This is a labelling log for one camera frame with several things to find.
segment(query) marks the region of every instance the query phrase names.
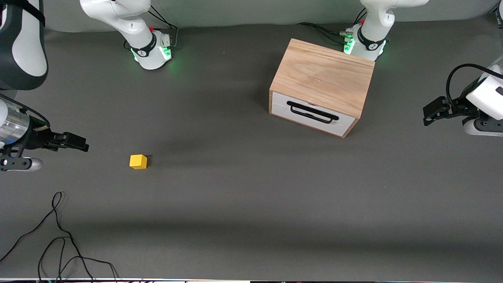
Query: yellow cube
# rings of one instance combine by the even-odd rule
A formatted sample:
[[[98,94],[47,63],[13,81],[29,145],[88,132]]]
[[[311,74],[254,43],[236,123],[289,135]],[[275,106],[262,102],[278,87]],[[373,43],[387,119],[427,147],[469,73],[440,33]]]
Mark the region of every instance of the yellow cube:
[[[143,154],[131,155],[129,167],[135,170],[147,169],[147,157]]]

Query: handle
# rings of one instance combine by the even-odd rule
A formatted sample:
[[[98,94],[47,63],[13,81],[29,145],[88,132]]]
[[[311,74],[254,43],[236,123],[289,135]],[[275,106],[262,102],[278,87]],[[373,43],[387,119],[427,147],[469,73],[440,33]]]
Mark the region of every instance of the handle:
[[[330,114],[330,113],[326,113],[326,112],[320,111],[318,109],[314,109],[314,108],[302,105],[300,103],[296,103],[296,102],[293,102],[293,101],[288,101],[286,104],[290,106],[290,111],[292,111],[293,113],[301,115],[301,116],[304,116],[304,117],[307,117],[307,118],[311,118],[313,120],[316,120],[316,121],[319,121],[319,122],[322,122],[322,123],[325,123],[325,124],[330,124],[330,123],[332,123],[332,121],[339,120],[339,117],[336,116],[336,115],[333,115],[333,114]],[[316,116],[313,116],[313,115],[311,115],[309,113],[304,113],[304,112],[297,111],[297,110],[293,109],[294,107],[302,109],[304,111],[309,111],[309,112],[314,113],[316,115],[323,116],[323,117],[325,117],[327,119],[330,119],[330,120],[323,120],[323,119],[318,118]]]

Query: wooden top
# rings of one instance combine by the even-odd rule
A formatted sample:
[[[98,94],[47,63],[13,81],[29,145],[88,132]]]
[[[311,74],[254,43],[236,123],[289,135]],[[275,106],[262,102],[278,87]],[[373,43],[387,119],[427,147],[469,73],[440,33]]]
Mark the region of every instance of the wooden top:
[[[292,39],[271,91],[360,119],[374,62]]]

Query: silver cylinder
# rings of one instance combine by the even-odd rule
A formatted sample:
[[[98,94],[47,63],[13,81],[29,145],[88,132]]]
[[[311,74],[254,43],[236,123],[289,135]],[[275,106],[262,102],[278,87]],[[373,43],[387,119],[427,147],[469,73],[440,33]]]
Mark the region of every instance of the silver cylinder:
[[[19,112],[15,104],[0,99],[0,148],[22,138],[29,125],[28,115]]]

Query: black band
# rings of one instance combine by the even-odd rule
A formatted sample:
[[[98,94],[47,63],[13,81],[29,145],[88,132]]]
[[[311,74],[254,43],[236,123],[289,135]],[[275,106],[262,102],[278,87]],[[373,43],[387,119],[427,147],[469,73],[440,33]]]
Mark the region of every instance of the black band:
[[[365,36],[363,36],[362,34],[362,27],[358,29],[358,39],[360,40],[361,43],[363,43],[363,45],[365,45],[368,51],[376,50],[377,48],[379,48],[379,46],[381,46],[381,44],[383,44],[384,40],[386,40],[386,38],[384,38],[379,41],[372,41],[370,39],[365,38]]]
[[[26,12],[30,13],[33,17],[37,18],[43,26],[45,26],[45,17],[42,12],[40,12],[35,6],[31,5],[28,0],[0,0],[0,6],[2,5],[16,5],[21,7]]]
[[[138,56],[140,57],[147,57],[150,52],[154,49],[155,47],[155,44],[157,42],[157,38],[155,37],[155,34],[152,33],[152,41],[147,45],[145,46],[144,48],[131,48],[133,49],[133,51],[138,54]]]

